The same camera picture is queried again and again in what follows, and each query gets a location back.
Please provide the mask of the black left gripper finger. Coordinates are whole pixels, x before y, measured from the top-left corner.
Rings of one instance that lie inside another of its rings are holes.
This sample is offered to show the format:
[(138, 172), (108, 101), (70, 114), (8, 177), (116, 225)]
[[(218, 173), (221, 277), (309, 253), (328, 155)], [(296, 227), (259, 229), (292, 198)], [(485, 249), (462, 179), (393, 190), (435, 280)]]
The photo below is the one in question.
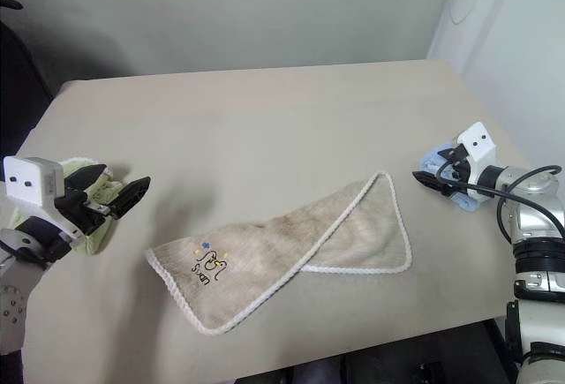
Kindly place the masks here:
[(105, 164), (91, 164), (81, 167), (64, 179), (64, 186), (67, 189), (85, 191), (101, 177), (106, 168)]
[(143, 177), (130, 182), (109, 203), (109, 213), (114, 219), (121, 219), (145, 196), (151, 178)]

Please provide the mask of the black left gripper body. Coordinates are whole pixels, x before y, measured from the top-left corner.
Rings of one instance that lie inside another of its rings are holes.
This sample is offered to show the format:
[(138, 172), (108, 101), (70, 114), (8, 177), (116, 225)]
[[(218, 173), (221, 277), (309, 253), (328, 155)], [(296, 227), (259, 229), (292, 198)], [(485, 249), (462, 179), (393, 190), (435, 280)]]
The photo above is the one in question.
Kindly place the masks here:
[(55, 207), (85, 236), (90, 236), (104, 224), (117, 220), (117, 216), (113, 212), (104, 214), (93, 210), (87, 204), (94, 203), (108, 207), (116, 197), (116, 192), (97, 192), (89, 196), (83, 191), (68, 190), (63, 197), (55, 199)]

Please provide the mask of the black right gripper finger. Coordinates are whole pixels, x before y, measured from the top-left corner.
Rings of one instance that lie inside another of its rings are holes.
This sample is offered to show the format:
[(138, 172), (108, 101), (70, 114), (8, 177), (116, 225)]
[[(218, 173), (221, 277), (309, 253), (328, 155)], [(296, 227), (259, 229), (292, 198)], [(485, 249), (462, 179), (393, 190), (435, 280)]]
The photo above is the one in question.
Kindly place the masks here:
[(412, 175), (423, 186), (434, 191), (445, 191), (447, 188), (445, 183), (439, 181), (438, 178), (430, 172), (418, 170), (413, 171)]
[(447, 162), (458, 163), (466, 160), (468, 151), (464, 145), (457, 145), (455, 147), (449, 147), (441, 150), (440, 156), (442, 156)]

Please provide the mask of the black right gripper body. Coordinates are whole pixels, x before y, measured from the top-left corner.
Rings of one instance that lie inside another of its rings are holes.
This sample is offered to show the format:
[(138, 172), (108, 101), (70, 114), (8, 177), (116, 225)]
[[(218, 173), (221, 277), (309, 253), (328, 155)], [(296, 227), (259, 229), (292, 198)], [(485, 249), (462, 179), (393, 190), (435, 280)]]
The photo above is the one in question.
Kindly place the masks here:
[[(448, 160), (441, 158), (439, 167), (441, 169), (441, 179), (443, 181), (457, 181), (466, 184), (468, 183), (471, 173), (471, 167), (466, 159), (453, 164)], [(456, 192), (467, 195), (467, 190), (463, 187), (457, 187), (447, 183), (441, 184), (440, 193), (443, 196), (452, 196)]]

